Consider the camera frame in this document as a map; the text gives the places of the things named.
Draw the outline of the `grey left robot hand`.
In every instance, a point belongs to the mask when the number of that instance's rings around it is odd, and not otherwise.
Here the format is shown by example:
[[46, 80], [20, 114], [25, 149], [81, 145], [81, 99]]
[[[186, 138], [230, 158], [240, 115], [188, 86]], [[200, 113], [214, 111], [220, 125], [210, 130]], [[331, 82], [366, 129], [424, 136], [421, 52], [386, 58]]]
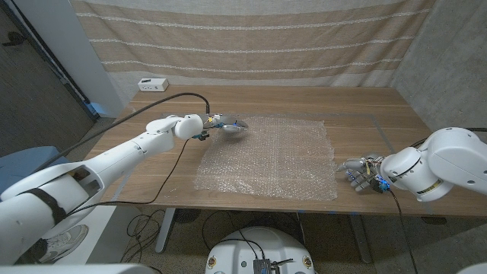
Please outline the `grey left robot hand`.
[[248, 125], [241, 119], [224, 114], [214, 114], [203, 120], [204, 129], [222, 129], [227, 133], [243, 132], [248, 129]]

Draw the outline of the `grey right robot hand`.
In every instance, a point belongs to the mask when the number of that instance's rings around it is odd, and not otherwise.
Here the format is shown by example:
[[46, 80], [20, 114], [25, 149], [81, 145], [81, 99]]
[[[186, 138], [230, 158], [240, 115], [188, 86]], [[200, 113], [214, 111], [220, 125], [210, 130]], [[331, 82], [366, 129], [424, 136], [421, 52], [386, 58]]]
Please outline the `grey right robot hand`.
[[382, 193], [381, 182], [377, 179], [379, 174], [380, 164], [385, 159], [375, 153], [370, 153], [361, 156], [360, 158], [349, 158], [341, 163], [337, 172], [343, 172], [350, 182], [350, 186], [356, 192], [361, 192], [367, 188], [375, 192]]

